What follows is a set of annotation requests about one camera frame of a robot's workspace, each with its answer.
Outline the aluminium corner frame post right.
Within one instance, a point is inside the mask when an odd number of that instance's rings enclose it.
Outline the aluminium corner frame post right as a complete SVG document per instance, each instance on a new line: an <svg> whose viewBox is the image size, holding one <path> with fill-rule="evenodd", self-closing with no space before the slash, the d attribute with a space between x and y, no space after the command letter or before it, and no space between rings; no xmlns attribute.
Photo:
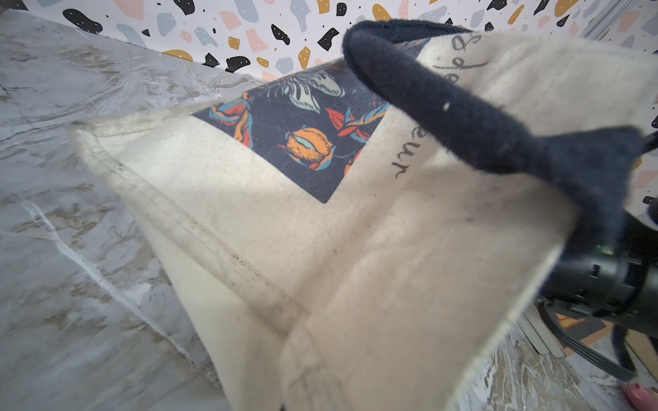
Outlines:
<svg viewBox="0 0 658 411"><path fill-rule="evenodd" d="M601 40L634 3L634 0L594 1L590 6L598 4L598 7L591 13L591 18L585 18L586 26L579 37L593 41Z"/></svg>

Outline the wooden chessboard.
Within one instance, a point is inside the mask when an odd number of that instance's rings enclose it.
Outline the wooden chessboard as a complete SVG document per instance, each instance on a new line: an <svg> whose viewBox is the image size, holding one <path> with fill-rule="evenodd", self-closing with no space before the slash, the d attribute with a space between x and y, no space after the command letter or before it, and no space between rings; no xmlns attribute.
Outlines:
<svg viewBox="0 0 658 411"><path fill-rule="evenodd" d="M657 345L640 332L629 331L625 337L625 347L639 360L649 375L657 380Z"/></svg>

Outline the orange and black book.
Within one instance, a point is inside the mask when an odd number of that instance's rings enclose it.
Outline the orange and black book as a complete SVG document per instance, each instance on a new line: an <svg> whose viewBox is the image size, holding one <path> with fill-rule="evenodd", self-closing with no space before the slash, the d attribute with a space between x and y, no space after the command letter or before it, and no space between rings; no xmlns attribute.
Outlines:
<svg viewBox="0 0 658 411"><path fill-rule="evenodd" d="M592 346L597 341L608 337L613 330L613 324L598 318L574 319L560 313L553 313L552 317L560 325L560 329L584 345Z"/></svg>

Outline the beige canvas floral tote bag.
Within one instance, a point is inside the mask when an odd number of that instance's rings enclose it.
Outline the beige canvas floral tote bag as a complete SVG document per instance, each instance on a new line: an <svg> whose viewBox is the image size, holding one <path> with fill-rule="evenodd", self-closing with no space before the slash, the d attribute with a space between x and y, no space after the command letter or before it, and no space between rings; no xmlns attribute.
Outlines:
<svg viewBox="0 0 658 411"><path fill-rule="evenodd" d="M343 53L70 127L235 410L447 410L560 255L625 224L656 56L406 20Z"/></svg>

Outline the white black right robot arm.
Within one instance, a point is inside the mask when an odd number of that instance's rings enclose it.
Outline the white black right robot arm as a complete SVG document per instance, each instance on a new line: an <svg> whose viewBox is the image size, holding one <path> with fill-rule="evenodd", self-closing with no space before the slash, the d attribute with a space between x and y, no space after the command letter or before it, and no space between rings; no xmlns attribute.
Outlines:
<svg viewBox="0 0 658 411"><path fill-rule="evenodd" d="M657 348L657 231L631 214L618 246L606 253L565 252L541 288L537 311L548 330L567 349L610 376L630 382L637 371L625 348L629 331L649 337ZM575 319L597 318L613 325L616 360L612 361L569 335L552 308Z"/></svg>

